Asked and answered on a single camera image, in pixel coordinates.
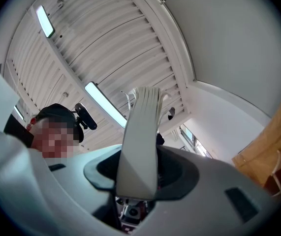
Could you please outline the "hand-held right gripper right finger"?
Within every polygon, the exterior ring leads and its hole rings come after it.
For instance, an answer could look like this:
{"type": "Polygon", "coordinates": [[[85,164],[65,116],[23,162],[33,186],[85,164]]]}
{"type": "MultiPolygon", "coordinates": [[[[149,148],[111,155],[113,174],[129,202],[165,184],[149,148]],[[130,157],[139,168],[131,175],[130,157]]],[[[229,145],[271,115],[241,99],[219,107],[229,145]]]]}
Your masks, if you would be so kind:
{"type": "Polygon", "coordinates": [[[225,162],[159,146],[198,174],[179,200],[157,201],[140,226],[140,236],[250,236],[273,215],[275,200],[225,162]]]}

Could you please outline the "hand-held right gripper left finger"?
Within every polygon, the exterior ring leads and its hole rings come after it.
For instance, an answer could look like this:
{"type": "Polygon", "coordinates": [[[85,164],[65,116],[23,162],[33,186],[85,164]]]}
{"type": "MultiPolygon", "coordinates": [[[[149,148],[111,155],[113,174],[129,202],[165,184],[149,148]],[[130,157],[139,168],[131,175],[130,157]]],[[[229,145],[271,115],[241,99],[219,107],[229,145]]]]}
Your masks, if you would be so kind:
{"type": "Polygon", "coordinates": [[[59,232],[119,232],[112,195],[95,189],[84,167],[120,148],[114,145],[71,158],[43,158],[35,151],[35,177],[59,232]]]}

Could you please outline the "blue book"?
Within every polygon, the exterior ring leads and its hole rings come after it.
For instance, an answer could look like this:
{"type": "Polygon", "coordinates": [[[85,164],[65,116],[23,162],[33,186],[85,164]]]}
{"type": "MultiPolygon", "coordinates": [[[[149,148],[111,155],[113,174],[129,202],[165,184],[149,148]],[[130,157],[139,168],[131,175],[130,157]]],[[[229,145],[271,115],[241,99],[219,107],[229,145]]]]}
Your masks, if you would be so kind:
{"type": "Polygon", "coordinates": [[[129,116],[116,177],[116,194],[136,200],[153,200],[157,191],[156,137],[163,99],[167,92],[157,87],[130,91],[129,116]]]}

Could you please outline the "tall glass window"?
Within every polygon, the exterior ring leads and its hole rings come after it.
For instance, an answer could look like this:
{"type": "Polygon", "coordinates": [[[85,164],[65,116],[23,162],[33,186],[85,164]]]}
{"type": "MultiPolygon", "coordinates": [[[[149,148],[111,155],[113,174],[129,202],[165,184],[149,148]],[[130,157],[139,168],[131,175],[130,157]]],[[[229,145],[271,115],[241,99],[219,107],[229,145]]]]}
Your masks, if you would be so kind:
{"type": "Polygon", "coordinates": [[[184,142],[187,144],[186,147],[189,151],[201,155],[207,158],[213,158],[210,153],[205,149],[201,142],[191,133],[191,131],[184,125],[179,127],[180,133],[183,137],[184,142]]]}

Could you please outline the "wooden chair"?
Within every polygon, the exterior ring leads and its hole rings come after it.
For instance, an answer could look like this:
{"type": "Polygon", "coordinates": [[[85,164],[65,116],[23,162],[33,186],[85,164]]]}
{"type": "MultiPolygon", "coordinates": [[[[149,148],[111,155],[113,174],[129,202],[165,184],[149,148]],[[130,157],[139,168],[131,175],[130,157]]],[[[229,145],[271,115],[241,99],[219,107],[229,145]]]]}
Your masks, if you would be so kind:
{"type": "Polygon", "coordinates": [[[271,174],[268,176],[264,189],[272,196],[281,196],[281,151],[277,150],[277,161],[271,174]]]}

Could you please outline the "black cap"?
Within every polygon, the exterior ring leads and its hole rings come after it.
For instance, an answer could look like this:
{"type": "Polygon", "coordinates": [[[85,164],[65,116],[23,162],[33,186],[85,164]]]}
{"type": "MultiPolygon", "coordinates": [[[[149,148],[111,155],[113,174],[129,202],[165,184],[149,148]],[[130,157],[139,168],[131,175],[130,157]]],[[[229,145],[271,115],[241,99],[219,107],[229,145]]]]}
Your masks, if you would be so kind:
{"type": "Polygon", "coordinates": [[[34,118],[36,123],[46,118],[53,118],[70,123],[70,126],[75,130],[76,133],[75,139],[77,139],[80,143],[84,139],[83,130],[80,127],[80,124],[74,113],[61,104],[54,103],[50,106],[44,107],[34,118]]]}

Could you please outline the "long ceiling light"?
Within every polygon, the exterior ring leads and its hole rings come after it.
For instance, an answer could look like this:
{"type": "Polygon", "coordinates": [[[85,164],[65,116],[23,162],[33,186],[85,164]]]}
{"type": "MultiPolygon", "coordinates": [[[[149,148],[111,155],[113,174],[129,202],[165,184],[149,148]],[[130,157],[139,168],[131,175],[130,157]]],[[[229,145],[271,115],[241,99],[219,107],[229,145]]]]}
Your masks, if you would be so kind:
{"type": "Polygon", "coordinates": [[[20,110],[17,108],[17,106],[14,106],[14,110],[15,110],[15,112],[17,113],[17,115],[20,117],[20,119],[22,120],[22,121],[24,121],[25,119],[24,119],[24,116],[22,115],[22,113],[20,112],[20,110]]]}
{"type": "Polygon", "coordinates": [[[42,5],[40,5],[36,9],[36,15],[37,15],[37,18],[39,20],[40,26],[43,30],[45,37],[51,38],[52,35],[55,33],[55,28],[52,25],[52,23],[48,17],[48,14],[46,13],[46,11],[42,5]]]}
{"type": "Polygon", "coordinates": [[[111,101],[98,88],[96,83],[89,82],[85,86],[85,91],[99,105],[99,107],[107,113],[121,128],[125,128],[127,123],[126,118],[119,110],[111,103],[111,101]]]}

